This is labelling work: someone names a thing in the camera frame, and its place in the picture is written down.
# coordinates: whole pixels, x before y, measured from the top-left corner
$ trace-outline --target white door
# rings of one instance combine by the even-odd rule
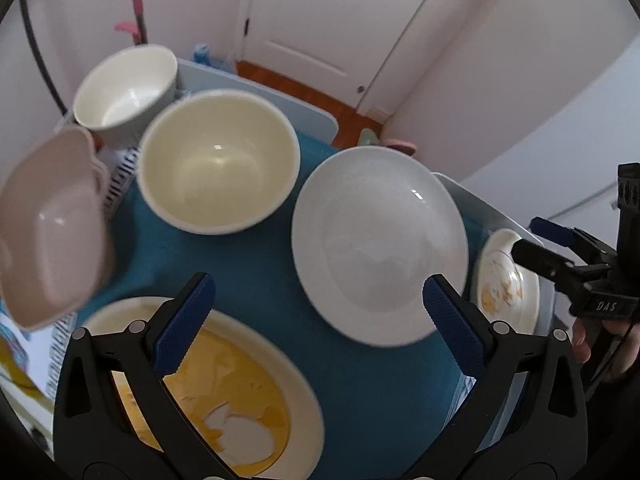
[[[244,56],[356,107],[423,0],[253,0]]]

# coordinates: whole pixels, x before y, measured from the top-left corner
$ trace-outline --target green object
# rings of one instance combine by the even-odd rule
[[[373,130],[363,128],[358,138],[358,146],[379,146],[380,140]]]

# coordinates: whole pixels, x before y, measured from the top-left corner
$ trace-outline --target brown floor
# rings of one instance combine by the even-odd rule
[[[358,115],[356,110],[350,106],[336,101],[328,95],[321,94],[302,83],[293,81],[293,79],[289,79],[247,61],[239,61],[236,65],[238,67],[238,74],[241,77],[296,97],[301,101],[322,108],[322,110],[326,110],[334,116],[340,126],[338,135],[333,142],[336,148],[342,149],[355,146],[358,143],[358,137],[363,128],[370,128],[378,135],[380,135],[380,131],[382,131],[382,124],[368,117]]]

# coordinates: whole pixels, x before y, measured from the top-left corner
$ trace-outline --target blue mat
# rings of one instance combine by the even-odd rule
[[[238,234],[175,229],[146,206],[133,184],[110,225],[116,275],[78,321],[122,298],[174,296],[194,272],[208,272],[216,281],[216,309],[279,347],[318,396],[325,443],[311,478],[398,476],[440,432],[460,370],[438,333],[404,348],[371,348],[336,332],[309,303],[291,253],[293,206],[302,183],[335,150],[299,138],[302,161],[292,194],[271,217]],[[465,225],[474,256],[484,233]]]

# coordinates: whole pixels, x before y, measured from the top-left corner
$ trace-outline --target wall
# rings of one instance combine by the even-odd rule
[[[627,0],[487,0],[384,134],[465,178],[560,110],[639,30]]]
[[[610,187],[619,164],[640,161],[638,96],[640,36],[562,111],[462,184],[521,224],[555,216]],[[588,228],[611,242],[601,216],[601,227]]]
[[[393,114],[483,0],[425,0],[364,95],[358,113]]]
[[[195,43],[213,54],[232,50],[240,0],[145,0],[149,40],[190,57]],[[29,0],[42,55],[58,91],[71,106],[84,76],[103,58],[131,45],[115,32],[133,18],[131,0]],[[31,58],[17,5],[0,25],[0,180],[58,117]]]

